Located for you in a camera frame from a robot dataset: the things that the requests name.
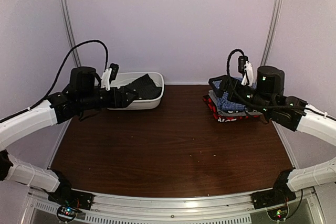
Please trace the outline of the blue checked long sleeve shirt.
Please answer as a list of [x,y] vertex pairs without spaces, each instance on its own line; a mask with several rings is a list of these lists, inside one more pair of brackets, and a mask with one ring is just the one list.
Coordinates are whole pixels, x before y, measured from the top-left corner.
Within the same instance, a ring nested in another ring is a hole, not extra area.
[[[216,89],[219,89],[219,86],[222,82],[221,77],[218,78],[212,78],[214,80],[210,80],[210,83],[212,83],[214,85],[214,87]],[[225,111],[225,112],[243,112],[246,110],[246,106],[239,104],[239,103],[235,103],[235,102],[231,102],[227,100],[228,97],[228,93],[224,92],[223,95],[221,97],[219,97],[218,95],[216,95],[216,93],[214,94],[215,96],[215,101],[217,104],[217,108],[221,111]]]

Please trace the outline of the black white plaid shirt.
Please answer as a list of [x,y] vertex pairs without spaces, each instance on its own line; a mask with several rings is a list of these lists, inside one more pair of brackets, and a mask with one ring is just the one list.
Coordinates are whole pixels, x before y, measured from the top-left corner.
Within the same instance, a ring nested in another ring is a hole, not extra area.
[[212,100],[212,102],[216,104],[217,106],[221,103],[221,98],[219,98],[213,90],[209,90],[208,95],[210,99]]

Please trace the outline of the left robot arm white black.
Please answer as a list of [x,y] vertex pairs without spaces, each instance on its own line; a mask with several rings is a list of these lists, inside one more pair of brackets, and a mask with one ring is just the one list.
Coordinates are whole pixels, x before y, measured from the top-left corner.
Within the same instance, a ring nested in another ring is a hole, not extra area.
[[76,197],[66,179],[56,172],[23,162],[9,154],[7,148],[38,130],[62,124],[74,116],[81,121],[87,110],[123,109],[138,98],[138,93],[126,86],[111,87],[118,73],[115,64],[99,76],[93,67],[72,69],[69,84],[62,92],[47,95],[39,105],[1,120],[1,180],[38,187],[54,193],[64,205],[71,205]]

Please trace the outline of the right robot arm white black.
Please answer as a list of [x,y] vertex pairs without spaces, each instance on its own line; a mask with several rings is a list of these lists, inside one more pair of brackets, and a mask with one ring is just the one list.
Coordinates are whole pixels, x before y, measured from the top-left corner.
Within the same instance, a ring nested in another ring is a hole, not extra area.
[[[257,70],[257,83],[251,86],[250,78],[238,80],[226,74],[210,78],[208,83],[218,97],[244,105],[262,113],[283,127],[315,136],[335,145],[335,118],[319,111],[300,98],[284,95],[285,73],[272,66],[261,66]],[[272,203],[279,204],[289,196],[290,191],[323,185],[335,181],[335,159],[303,169],[294,169],[269,192]]]

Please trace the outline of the white plastic tub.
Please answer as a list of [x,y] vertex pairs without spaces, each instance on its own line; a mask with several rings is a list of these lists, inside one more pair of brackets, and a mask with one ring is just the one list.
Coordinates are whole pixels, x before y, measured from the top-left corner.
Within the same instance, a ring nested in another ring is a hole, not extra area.
[[142,77],[143,75],[148,74],[149,77],[153,80],[154,84],[157,87],[162,88],[159,96],[155,99],[139,99],[133,101],[128,107],[126,108],[118,108],[118,109],[109,109],[109,110],[148,110],[156,108],[160,102],[161,98],[163,97],[164,93],[164,78],[158,72],[125,72],[119,73],[115,80],[111,81],[112,87],[121,87],[126,86],[127,84],[131,83],[132,81]]

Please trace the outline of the black patterned shirt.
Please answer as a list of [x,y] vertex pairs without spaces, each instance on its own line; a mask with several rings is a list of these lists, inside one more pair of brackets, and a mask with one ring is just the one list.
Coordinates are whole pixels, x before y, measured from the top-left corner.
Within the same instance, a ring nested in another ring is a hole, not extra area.
[[124,76],[119,85],[125,86],[128,91],[131,91],[131,101],[153,100],[162,93],[162,87],[157,86],[148,73],[137,78]]

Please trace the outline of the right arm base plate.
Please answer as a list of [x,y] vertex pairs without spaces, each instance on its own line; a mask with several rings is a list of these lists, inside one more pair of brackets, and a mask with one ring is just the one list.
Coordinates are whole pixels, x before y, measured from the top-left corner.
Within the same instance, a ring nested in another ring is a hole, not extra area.
[[269,208],[276,205],[285,205],[286,202],[296,199],[296,194],[287,189],[269,189],[252,193],[251,199],[254,209]]

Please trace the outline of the left aluminium frame post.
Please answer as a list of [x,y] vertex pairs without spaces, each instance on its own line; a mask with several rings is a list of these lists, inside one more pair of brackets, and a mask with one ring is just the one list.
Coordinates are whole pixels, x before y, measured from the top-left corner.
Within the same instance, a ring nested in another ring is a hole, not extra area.
[[61,13],[62,13],[62,18],[64,21],[68,44],[70,48],[72,48],[75,46],[76,42],[75,42],[74,32],[73,32],[72,25],[71,25],[70,13],[69,13],[67,0],[60,0],[60,8],[61,8]]

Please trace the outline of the aluminium frame post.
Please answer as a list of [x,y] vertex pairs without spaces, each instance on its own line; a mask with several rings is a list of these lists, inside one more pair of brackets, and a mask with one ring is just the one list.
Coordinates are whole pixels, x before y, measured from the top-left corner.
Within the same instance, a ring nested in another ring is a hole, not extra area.
[[280,13],[281,13],[281,9],[282,9],[282,4],[283,4],[283,0],[274,0],[270,25],[269,25],[269,29],[268,29],[268,33],[267,33],[267,37],[266,37],[266,43],[265,43],[265,46],[264,46],[264,50],[263,50],[262,58],[261,58],[261,62],[260,62],[261,66],[266,65],[266,63],[269,59],[269,56],[270,56],[270,53],[271,53],[271,48],[272,48],[274,38],[275,38],[277,24],[279,22],[279,17],[280,17]]
[[60,8],[61,8],[61,13],[62,13],[62,18],[64,21],[68,44],[70,48],[72,48],[75,46],[76,42],[75,42],[74,32],[73,32],[72,25],[71,25],[70,13],[69,13],[67,0],[60,0]]

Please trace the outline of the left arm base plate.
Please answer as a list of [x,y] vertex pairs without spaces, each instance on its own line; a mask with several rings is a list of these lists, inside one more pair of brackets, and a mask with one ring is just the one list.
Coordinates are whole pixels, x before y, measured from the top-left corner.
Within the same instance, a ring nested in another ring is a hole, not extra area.
[[50,192],[47,192],[47,194],[49,201],[74,209],[90,210],[93,202],[93,194],[76,190],[71,190],[69,196],[61,196],[59,193]]

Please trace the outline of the right aluminium frame post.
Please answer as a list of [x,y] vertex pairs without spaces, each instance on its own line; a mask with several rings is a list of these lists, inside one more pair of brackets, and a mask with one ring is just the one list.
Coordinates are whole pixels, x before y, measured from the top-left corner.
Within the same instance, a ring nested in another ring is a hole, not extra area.
[[272,48],[274,38],[275,38],[277,24],[279,22],[279,17],[280,17],[280,13],[281,13],[281,9],[282,9],[282,4],[283,4],[283,0],[274,0],[270,25],[269,25],[269,29],[268,29],[268,33],[267,33],[267,37],[266,37],[266,43],[265,43],[265,46],[264,46],[264,50],[263,50],[262,58],[261,58],[261,62],[260,62],[261,66],[266,65],[266,63],[269,59],[269,56],[270,56],[270,53],[271,53],[271,48]]

